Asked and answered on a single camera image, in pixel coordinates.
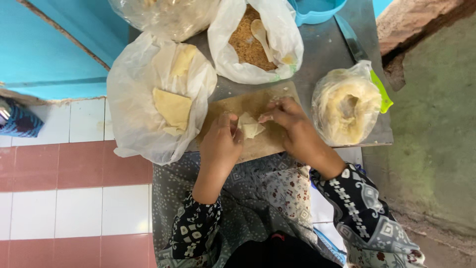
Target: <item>patterned clothing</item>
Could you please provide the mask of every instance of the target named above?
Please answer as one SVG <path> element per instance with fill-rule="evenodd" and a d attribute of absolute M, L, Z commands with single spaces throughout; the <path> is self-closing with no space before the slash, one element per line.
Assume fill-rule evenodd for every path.
<path fill-rule="evenodd" d="M 158 267 L 224 267 L 247 241 L 265 241 L 282 231 L 338 264 L 313 232 L 311 181 L 334 206 L 334 225 L 352 268 L 425 267 L 424 256 L 378 199 L 373 182 L 348 165 L 341 176 L 321 181 L 309 166 L 286 153 L 236 165 L 213 205 L 191 196 L 199 154 L 169 166 L 154 165 L 152 219 Z"/>

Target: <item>knife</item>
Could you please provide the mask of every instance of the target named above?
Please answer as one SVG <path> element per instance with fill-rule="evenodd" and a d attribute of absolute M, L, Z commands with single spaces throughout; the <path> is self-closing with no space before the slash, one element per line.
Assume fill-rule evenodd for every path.
<path fill-rule="evenodd" d="M 361 60 L 370 60 L 349 23 L 347 23 L 344 18 L 337 14 L 334 15 L 334 18 L 336 18 L 337 25 L 339 25 L 340 31 L 346 40 L 347 46 L 354 57 L 354 61 L 359 62 Z M 382 95 L 382 105 L 380 106 L 380 112 L 386 113 L 390 106 L 393 105 L 393 101 L 391 101 L 388 97 L 382 81 L 375 74 L 374 70 L 370 70 L 370 79 L 377 86 L 380 95 Z"/>

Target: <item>black and white patterned sleeve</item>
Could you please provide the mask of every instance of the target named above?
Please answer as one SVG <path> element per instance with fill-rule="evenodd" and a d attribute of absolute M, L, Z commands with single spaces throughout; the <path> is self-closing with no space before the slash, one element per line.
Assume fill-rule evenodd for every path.
<path fill-rule="evenodd" d="M 159 266 L 167 266 L 169 261 L 196 259 L 193 267 L 213 265 L 214 240 L 221 223 L 220 197 L 216 203 L 198 203 L 188 192 L 182 206 L 178 209 L 172 226 L 172 234 L 167 245 L 157 255 Z"/>
<path fill-rule="evenodd" d="M 331 180 L 312 173 L 312 182 L 334 207 L 334 226 L 347 248 L 352 268 L 425 267 L 419 246 L 378 199 L 375 184 L 352 164 Z"/>

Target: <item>plastic spoon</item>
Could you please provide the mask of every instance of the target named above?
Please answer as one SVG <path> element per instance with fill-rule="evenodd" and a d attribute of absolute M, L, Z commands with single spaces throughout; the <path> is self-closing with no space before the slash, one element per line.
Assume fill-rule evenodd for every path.
<path fill-rule="evenodd" d="M 273 62 L 273 56 L 271 55 L 271 50 L 269 49 L 268 43 L 266 42 L 266 29 L 261 20 L 254 20 L 251 23 L 251 33 L 256 39 L 258 39 L 258 41 L 263 46 L 266 57 L 268 58 L 268 62 Z"/>

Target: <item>pastry dough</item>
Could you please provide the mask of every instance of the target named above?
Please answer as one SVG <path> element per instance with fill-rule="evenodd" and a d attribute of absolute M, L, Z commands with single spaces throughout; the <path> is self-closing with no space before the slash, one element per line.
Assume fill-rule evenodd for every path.
<path fill-rule="evenodd" d="M 192 62 L 193 57 L 197 53 L 197 47 L 194 45 L 187 45 L 182 51 L 178 53 L 177 60 L 170 72 L 172 76 L 182 76 L 188 71 L 188 67 Z"/>
<path fill-rule="evenodd" d="M 238 118 L 238 128 L 243 131 L 245 139 L 253 139 L 256 135 L 265 130 L 265 127 L 258 123 L 258 121 L 247 112 Z"/>
<path fill-rule="evenodd" d="M 358 144 L 372 130 L 368 129 L 369 117 L 380 110 L 382 102 L 374 87 L 366 79 L 350 78 L 322 90 L 319 106 L 322 131 L 333 144 Z"/>
<path fill-rule="evenodd" d="M 163 130 L 173 136 L 184 134 L 188 125 L 192 100 L 157 88 L 154 88 L 152 95 L 155 108 L 168 124 Z"/>

